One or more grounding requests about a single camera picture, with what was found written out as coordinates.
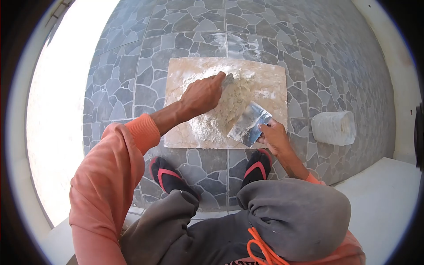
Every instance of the putty knife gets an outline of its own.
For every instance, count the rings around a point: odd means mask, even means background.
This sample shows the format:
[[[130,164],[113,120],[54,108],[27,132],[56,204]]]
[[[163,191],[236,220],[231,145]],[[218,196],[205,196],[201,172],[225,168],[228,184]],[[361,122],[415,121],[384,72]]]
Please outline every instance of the putty knife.
[[[234,76],[233,73],[227,74],[227,76],[225,77],[224,81],[222,81],[221,86],[222,86],[222,91],[224,91],[224,89],[231,83],[234,82]]]
[[[272,115],[268,111],[251,101],[231,128],[227,137],[250,148],[261,135],[258,125],[268,124],[271,117]]]

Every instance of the white bucket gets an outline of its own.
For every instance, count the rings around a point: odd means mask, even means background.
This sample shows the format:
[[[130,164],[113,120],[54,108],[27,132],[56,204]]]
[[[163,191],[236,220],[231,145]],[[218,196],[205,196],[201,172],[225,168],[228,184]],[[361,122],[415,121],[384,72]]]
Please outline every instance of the white bucket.
[[[355,141],[356,128],[352,112],[323,112],[312,118],[315,140],[331,145],[351,145]]]

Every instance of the red sandal strap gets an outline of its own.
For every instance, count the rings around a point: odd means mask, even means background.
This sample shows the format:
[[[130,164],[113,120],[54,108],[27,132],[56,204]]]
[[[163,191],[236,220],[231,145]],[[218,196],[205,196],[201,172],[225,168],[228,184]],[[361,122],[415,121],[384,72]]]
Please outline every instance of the red sandal strap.
[[[168,175],[171,175],[171,176],[175,176],[175,177],[179,178],[180,180],[182,180],[181,177],[176,172],[171,171],[169,169],[160,168],[159,171],[158,171],[159,185],[164,191],[165,191],[165,188],[163,187],[163,183],[162,183],[162,174],[168,174]]]
[[[254,163],[251,167],[249,167],[249,169],[246,170],[244,177],[246,177],[250,172],[252,172],[253,169],[255,169],[257,167],[259,167],[259,169],[261,170],[263,178],[266,179],[265,168],[264,168],[264,165],[262,165],[262,163],[260,161]]]

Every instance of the scraper blade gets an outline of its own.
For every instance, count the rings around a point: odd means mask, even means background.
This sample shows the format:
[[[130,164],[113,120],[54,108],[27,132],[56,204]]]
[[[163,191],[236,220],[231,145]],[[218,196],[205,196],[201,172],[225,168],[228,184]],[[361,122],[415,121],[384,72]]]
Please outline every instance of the scraper blade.
[[[272,115],[264,108],[251,101],[231,128],[227,137],[252,147],[261,135],[259,124],[268,124]]]
[[[225,77],[224,81],[222,81],[221,83],[221,87],[222,87],[222,91],[224,91],[224,89],[231,83],[234,82],[234,76],[233,73],[229,73],[227,74],[227,76]]]

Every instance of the stone-pattern tile floor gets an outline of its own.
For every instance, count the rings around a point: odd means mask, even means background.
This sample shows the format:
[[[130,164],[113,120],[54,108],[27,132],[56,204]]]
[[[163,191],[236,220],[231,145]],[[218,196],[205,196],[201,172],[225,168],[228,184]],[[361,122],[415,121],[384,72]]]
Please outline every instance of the stone-pattern tile floor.
[[[90,66],[84,102],[84,152],[111,122],[126,123],[163,107],[170,58],[210,56],[286,68],[290,142],[304,165],[327,184],[347,179],[394,150],[391,79],[365,19],[349,0],[121,0]],[[311,118],[354,113],[357,136],[347,146],[316,142]],[[164,148],[166,158],[202,197],[200,211],[238,209],[254,150]],[[287,177],[273,157],[269,178]],[[149,170],[134,191],[146,208],[166,194]]]

